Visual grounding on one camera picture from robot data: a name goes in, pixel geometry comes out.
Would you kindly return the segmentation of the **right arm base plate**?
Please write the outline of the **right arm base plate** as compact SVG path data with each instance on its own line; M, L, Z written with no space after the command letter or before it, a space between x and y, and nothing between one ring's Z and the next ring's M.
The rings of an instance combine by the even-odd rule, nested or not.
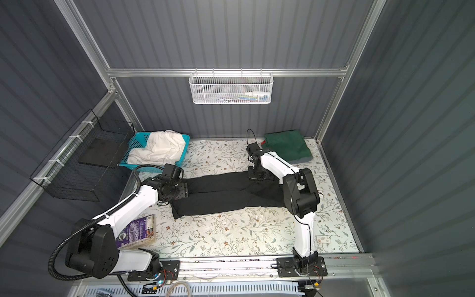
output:
M323 257L310 257L298 260L294 257L279 257L274 267L281 278L289 277L326 277L327 266Z

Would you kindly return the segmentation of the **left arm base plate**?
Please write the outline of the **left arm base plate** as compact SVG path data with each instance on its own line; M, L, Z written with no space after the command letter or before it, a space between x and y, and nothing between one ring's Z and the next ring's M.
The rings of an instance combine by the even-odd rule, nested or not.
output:
M180 261L160 261L157 268L148 268L145 271L133 271L128 274L129 282L145 281L172 281L177 280L180 270Z

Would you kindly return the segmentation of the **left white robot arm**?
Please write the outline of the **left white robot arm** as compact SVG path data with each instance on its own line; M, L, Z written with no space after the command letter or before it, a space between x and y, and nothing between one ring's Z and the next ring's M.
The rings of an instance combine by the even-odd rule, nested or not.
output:
M127 198L91 220L83 220L65 242L65 265L83 278L104 278L123 272L145 272L157 277L162 271L160 257L141 249L122 250L117 246L119 234L146 208L160 202L171 203L188 196L183 169L165 164L157 166L159 174L141 180L137 166L132 171L136 187Z

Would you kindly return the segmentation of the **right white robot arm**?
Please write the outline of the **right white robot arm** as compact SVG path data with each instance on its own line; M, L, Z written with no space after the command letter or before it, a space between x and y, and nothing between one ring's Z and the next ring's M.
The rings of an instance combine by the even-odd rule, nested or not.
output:
M246 147L249 178L265 180L276 177L283 186L283 202L295 218L293 257L278 260L280 277L293 275L324 277L328 275L324 260L314 241L314 219L320 196L310 169L300 169L281 158L276 152L263 149L257 142Z

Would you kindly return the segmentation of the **black t-shirt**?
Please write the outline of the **black t-shirt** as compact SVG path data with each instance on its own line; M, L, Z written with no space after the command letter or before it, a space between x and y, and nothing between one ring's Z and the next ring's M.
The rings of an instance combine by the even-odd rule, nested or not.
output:
M186 180L188 197L171 201L174 219L246 207L284 207L282 186L275 178L251 180L247 172L231 172Z

